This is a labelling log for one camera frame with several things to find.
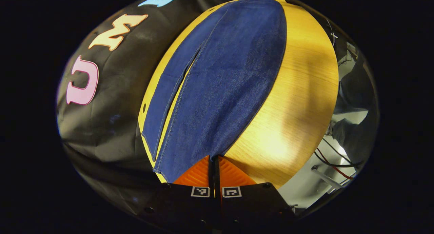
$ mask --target round wooden tabletop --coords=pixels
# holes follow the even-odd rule
[[[279,188],[301,169],[324,136],[336,103],[338,66],[330,39],[320,24],[302,7],[276,1],[287,19],[287,44],[279,73],[262,107],[224,156],[256,183],[271,182]],[[151,101],[164,68],[181,42],[225,4],[202,13],[173,42],[152,76],[141,107]],[[139,113],[140,131],[145,115]],[[143,136],[142,140],[155,166]],[[160,174],[157,176],[165,182]]]

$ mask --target jeans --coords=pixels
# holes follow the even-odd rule
[[[352,71],[342,78],[333,112],[343,114],[368,110],[368,114],[360,124],[353,124],[343,119],[333,126],[333,139],[338,141],[353,163],[365,162],[368,159],[378,124],[378,105],[363,63],[364,58],[360,55]]]
[[[142,132],[168,182],[206,155],[224,155],[268,96],[282,62],[287,26],[275,0],[239,0],[219,8],[181,43],[158,81]]]

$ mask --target pink letter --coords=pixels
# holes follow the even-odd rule
[[[96,92],[96,84],[98,84],[98,66],[91,61],[82,60],[80,55],[74,63],[71,74],[74,75],[76,71],[87,73],[89,80],[85,88],[73,86],[73,82],[70,81],[66,89],[66,103],[70,104],[70,102],[73,102],[86,105],[92,101]]]

